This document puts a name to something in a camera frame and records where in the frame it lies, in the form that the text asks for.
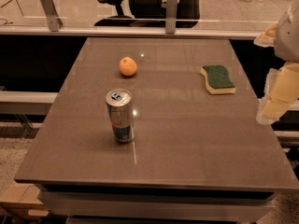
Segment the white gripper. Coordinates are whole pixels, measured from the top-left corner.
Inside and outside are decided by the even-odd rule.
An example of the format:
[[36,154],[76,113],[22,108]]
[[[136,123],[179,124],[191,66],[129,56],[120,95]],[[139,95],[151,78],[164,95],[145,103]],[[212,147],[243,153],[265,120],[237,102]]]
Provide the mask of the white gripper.
[[279,19],[253,41],[262,48],[273,47],[285,62],[278,70],[271,68],[266,76],[264,97],[256,120],[262,125],[278,121],[299,99],[299,0],[295,0]]

